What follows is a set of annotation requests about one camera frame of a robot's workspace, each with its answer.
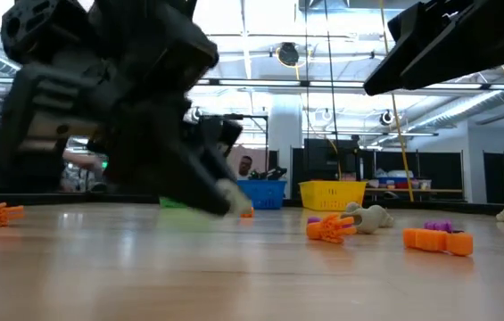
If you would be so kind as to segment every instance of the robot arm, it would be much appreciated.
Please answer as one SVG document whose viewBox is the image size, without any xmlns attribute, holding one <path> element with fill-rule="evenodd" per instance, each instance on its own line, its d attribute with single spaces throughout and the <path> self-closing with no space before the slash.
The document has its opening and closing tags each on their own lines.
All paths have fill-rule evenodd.
<svg viewBox="0 0 504 321">
<path fill-rule="evenodd" d="M 4 100 L 0 192 L 59 184 L 71 136 L 106 154 L 106 177 L 211 213 L 246 212 L 218 145 L 236 123 L 183 120 L 186 92 L 218 62 L 192 23 L 194 1 L 20 0 L 3 17 L 8 57 L 22 64 Z"/>
<path fill-rule="evenodd" d="M 432 0 L 388 22 L 396 46 L 368 77 L 378 95 L 504 64 L 504 0 Z"/>
</svg>

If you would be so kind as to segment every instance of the wooden floor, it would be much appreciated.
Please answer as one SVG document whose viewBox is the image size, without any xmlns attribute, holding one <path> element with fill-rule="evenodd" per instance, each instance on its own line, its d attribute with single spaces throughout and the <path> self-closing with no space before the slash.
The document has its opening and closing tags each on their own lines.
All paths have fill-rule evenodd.
<svg viewBox="0 0 504 321">
<path fill-rule="evenodd" d="M 306 210 L 221 220 L 156 206 L 28 208 L 0 228 L 4 321 L 504 321 L 504 224 L 392 210 L 395 228 L 308 242 Z M 405 250 L 401 229 L 453 219 L 473 258 Z"/>
</svg>

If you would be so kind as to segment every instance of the green object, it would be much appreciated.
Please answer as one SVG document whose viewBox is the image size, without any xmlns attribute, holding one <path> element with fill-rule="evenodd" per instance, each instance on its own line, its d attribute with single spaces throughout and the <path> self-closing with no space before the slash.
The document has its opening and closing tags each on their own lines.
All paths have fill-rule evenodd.
<svg viewBox="0 0 504 321">
<path fill-rule="evenodd" d="M 186 209 L 187 206 L 180 202 L 174 202 L 166 197 L 161 197 L 161 207 L 164 209 Z"/>
</svg>

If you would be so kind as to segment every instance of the yellow basket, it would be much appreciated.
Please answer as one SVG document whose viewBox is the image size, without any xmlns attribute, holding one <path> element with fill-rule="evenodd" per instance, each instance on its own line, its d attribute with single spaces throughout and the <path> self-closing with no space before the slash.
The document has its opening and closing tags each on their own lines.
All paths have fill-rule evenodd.
<svg viewBox="0 0 504 321">
<path fill-rule="evenodd" d="M 310 181 L 299 186 L 304 208 L 345 210 L 350 202 L 362 204 L 367 182 Z"/>
</svg>

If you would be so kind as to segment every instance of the blue basket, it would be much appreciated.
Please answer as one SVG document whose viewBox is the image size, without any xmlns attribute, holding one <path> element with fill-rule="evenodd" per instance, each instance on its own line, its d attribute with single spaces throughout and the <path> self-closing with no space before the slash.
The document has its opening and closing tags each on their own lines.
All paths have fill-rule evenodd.
<svg viewBox="0 0 504 321">
<path fill-rule="evenodd" d="M 286 181 L 240 180 L 237 184 L 256 210 L 279 210 L 284 202 Z"/>
</svg>

